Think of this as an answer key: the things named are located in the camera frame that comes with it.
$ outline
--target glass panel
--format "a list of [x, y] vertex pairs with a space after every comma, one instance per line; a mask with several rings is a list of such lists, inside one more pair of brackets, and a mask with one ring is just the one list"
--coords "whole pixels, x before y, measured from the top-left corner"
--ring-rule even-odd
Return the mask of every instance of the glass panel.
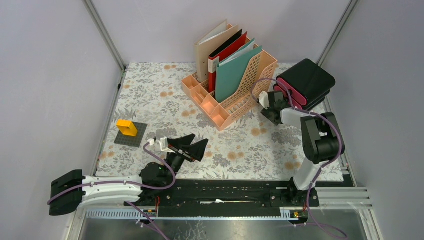
[[[313, 210], [313, 214], [318, 222], [343, 230], [350, 240], [367, 239], [361, 218], [355, 210]], [[332, 239], [317, 226], [283, 227], [290, 224], [288, 221], [157, 220], [155, 223], [170, 239], [175, 240]], [[150, 229], [140, 228], [134, 220], [87, 219], [81, 239], [159, 240], [163, 238]]]

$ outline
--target yellow lego brick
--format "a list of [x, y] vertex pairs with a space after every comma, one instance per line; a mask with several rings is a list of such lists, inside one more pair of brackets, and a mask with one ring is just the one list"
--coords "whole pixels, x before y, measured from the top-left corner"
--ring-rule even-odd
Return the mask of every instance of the yellow lego brick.
[[130, 120], [118, 119], [116, 126], [123, 135], [132, 137], [137, 136], [137, 128]]

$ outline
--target desk organizer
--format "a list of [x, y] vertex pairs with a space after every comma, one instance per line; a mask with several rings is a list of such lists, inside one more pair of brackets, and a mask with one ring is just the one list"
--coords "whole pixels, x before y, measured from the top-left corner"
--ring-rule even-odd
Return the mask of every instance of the desk organizer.
[[[182, 80], [182, 90], [212, 121], [218, 131], [222, 131], [257, 104], [251, 96], [252, 85], [259, 79], [272, 78], [276, 67], [277, 60], [262, 50], [249, 61], [237, 91], [221, 103], [215, 100], [215, 91], [209, 93], [206, 90], [208, 80], [198, 82], [197, 72]], [[269, 80], [261, 81], [255, 86], [253, 95], [258, 98], [259, 94], [263, 91], [267, 92], [269, 87]]]

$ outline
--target floral tablecloth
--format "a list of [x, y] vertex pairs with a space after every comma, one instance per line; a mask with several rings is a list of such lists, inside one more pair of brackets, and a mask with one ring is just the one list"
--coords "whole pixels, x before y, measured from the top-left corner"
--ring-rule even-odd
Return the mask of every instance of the floral tablecloth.
[[[279, 64], [277, 76], [292, 64]], [[103, 152], [99, 177], [139, 174], [156, 161], [140, 147], [114, 144], [118, 119], [148, 124], [142, 145], [155, 136], [178, 138], [195, 134], [195, 142], [209, 139], [201, 162], [185, 162], [178, 179], [289, 180], [305, 155], [300, 130], [274, 126], [258, 105], [227, 129], [219, 132], [184, 94], [181, 80], [194, 73], [194, 63], [131, 63], [113, 115]], [[323, 113], [319, 105], [314, 109]], [[159, 145], [150, 148], [162, 158]], [[319, 181], [343, 181], [336, 161], [322, 171]]]

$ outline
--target white wall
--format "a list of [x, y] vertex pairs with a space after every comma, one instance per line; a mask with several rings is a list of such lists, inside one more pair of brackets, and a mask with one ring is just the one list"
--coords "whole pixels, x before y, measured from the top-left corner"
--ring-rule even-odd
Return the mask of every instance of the white wall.
[[349, 0], [94, 0], [123, 60], [195, 62], [193, 44], [225, 19], [280, 62], [317, 61]]
[[59, 240], [50, 184], [89, 174], [120, 71], [81, 0], [2, 0], [0, 74], [0, 239]]
[[385, 240], [423, 239], [424, 1], [361, 1], [324, 68]]

